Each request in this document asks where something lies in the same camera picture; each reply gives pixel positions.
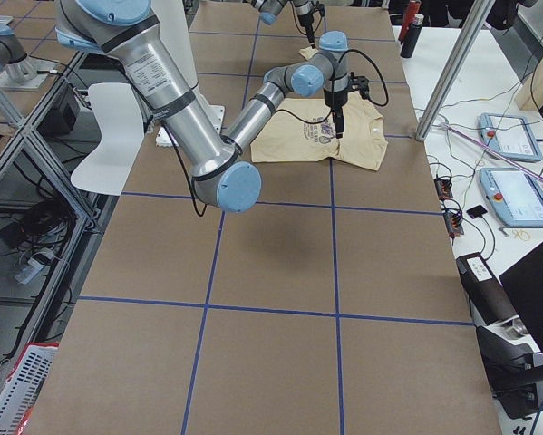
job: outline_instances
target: white desk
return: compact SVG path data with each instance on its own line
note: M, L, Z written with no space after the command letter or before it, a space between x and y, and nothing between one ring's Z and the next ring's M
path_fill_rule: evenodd
M397 35L399 28L394 28L394 32ZM426 107L458 35L458 29L424 28L422 29L412 58L402 60L402 66L411 88L411 96L415 108L424 109ZM459 76L452 85L451 92L444 104L451 104L460 100L490 98L512 88L518 82L517 75L510 67L497 42L488 30L483 30L480 32L467 60L463 64ZM477 119L483 112L503 113L506 111L507 114L524 115L529 121L541 120L537 112L519 110L512 100L514 92L518 88L514 87L510 92L500 95L491 101L466 102L454 107L444 108L441 110L441 114L446 116L450 123L457 123L472 128L477 127ZM422 115L422 112L417 111L417 115ZM462 127L457 128L473 138L478 138L478 133L475 130L466 130ZM532 124L531 129L536 138L543 138L543 122ZM444 130L432 128L431 133L426 138L425 146L427 153L449 166L453 175L468 176L472 173L471 169L451 157ZM451 135L451 146L453 155L470 163L471 166L474 166L475 161L482 156L481 149L454 135ZM543 142L539 143L539 147L543 153ZM483 161L485 167L506 168L509 166L506 162L493 159L487 155L484 156ZM538 173L543 166L543 160L539 163L524 163L524 165ZM433 165L431 170L433 174L436 173L436 165ZM439 175L448 174L448 171L444 168L439 168L438 172ZM485 218L493 228L496 238L496 250L488 263L495 275L499 276L543 241L543 229L525 229L526 233L530 236L530 240L524 241L515 237L512 230L505 228L505 231L509 234L508 237L505 237L498 230L502 224L495 217L485 199L484 193L481 191L478 181L478 171L470 185L466 196L466 203L464 202L464 192L469 182L469 178L454 179L452 193L455 199L461 204L463 210L482 204L489 211L485 215ZM475 219L474 224L483 231L487 239L486 256L491 250L492 240L490 231L481 219ZM454 241L453 253L455 257L471 252L478 252L482 248L482 237L478 231L466 222L463 225L465 235L456 237ZM514 344L524 342L530 342L530 340L518 340ZM498 402L495 403L499 410L499 420L503 434L512 433L520 425L521 427L528 427L525 431L528 435L531 421L525 422L521 419L511 420L500 407L500 404ZM543 435L543 414L539 418L536 434Z

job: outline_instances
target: table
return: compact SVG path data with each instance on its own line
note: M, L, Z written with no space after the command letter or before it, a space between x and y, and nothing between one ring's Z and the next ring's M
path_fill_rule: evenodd
M75 56L55 41L52 2L0 0L0 15L14 18L10 25L29 54L51 57L70 65L80 61L80 55ZM58 71L63 73L64 67L59 65ZM71 185L62 162L36 131L64 86L64 81L58 79L49 77L37 92L2 92L0 89L0 98L16 107L14 120L0 112L0 134L4 136L0 140L0 215L21 217L29 207L43 200L36 195L35 186L13 169L16 163L31 175L28 178L33 178L34 183L43 176L49 183L47 187L67 201L76 217L75 228L67 237L63 252L58 254L60 261L46 267L43 275L30 285L19 285L14 280L14 275L27 261L26 256L17 256L13 251L15 259L0 256L0 358L15 349L11 359L0 366L0 391L24 344L34 340L42 328L62 279L72 275L68 266L77 261L74 253L86 250L89 242L82 239L82 232L92 223L92 205L98 200L86 197Z
M257 164L255 207L198 218L147 138L27 433L499 433L387 13L338 28L389 81L381 169ZM190 36L225 125L306 46L247 4L201 3Z
M399 29L394 28L394 32L398 34ZM413 57L411 59L402 59L402 66L411 87L411 96L415 108L424 109L458 35L458 29L424 28L422 29L422 34ZM490 31L482 30L444 104L453 104L461 100L488 99L501 92L507 90L509 92L505 92L489 101L471 101L452 107L444 107L441 110L441 114L446 116L450 123L472 128L477 127L477 118L483 112L506 112L507 114L526 116L529 122L540 121L542 118L537 112L520 111L514 100L512 100L519 86L517 75L510 67L509 62ZM456 128L473 138L479 137L478 132L475 130L466 129L461 126ZM543 138L543 122L532 123L530 127L536 138ZM450 135L449 138L453 156L474 167L475 162L482 157L482 150L454 135ZM425 145L428 154L431 156L430 162L434 162L434 158L437 158L440 162L448 165L454 175L470 175L472 173L470 168L451 156L446 134L442 129L433 128L426 138ZM543 153L543 141L538 145ZM487 167L506 168L509 166L507 163L493 159L490 156L484 156L482 162ZM523 165L539 173L543 168L543 160L538 163L523 163ZM436 165L432 164L431 169L433 174L436 173ZM438 172L442 176L448 174L444 168L439 168ZM475 177L471 184L470 179L464 178L455 179L453 183L453 196L460 202L463 209L482 204L490 211L489 214L485 215L485 218L495 235L496 250L488 260L488 263L496 276L502 274L543 241L543 228L525 229L523 237L516 236L516 233L511 228L499 230L502 224L495 217L490 205L487 204L485 194L481 191L478 177ZM464 202L464 193L467 189L466 202ZM478 220L476 219L474 223L487 239L488 247L484 252L485 256L487 256L492 247L490 230L485 223L477 222ZM465 235L456 237L452 247L455 257L478 252L482 247L480 233L470 223L464 222L463 226ZM494 327L491 329L497 334L506 337L503 334L502 328ZM530 337L515 342L515 344L520 343L530 343L536 349ZM498 409L503 433L513 431L518 425L527 425L521 419L509 419L500 405L498 405ZM543 416L539 419L536 433L543 434Z

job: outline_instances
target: red object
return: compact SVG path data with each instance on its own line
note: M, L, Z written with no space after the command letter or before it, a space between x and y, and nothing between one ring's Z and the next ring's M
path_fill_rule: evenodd
M418 11L420 10L420 0L410 0L410 3L408 4L408 7L406 8L406 12L404 13L404 21L402 22L402 29L400 31L400 35L398 36L398 41L400 41L400 44L403 44L404 38L406 37L406 34L408 33L408 27L410 26L410 23L412 22L412 19L416 14L418 14Z

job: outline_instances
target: label sticker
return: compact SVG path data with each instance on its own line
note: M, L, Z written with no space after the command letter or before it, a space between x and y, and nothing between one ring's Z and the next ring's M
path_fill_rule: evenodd
M168 72L152 52L146 52L137 61L126 65L126 71L145 97L170 85Z
M489 269L487 269L480 258L469 258L467 262L469 263L470 270L479 281L487 281L492 278Z

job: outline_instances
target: brown paper table surface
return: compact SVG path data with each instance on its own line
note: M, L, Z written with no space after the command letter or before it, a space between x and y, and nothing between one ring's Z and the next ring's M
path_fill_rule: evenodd
M198 218L147 138L27 433L500 434L387 15L326 15L391 81L380 171L260 164L257 205ZM201 4L200 89L225 125L267 67L299 61L292 20Z

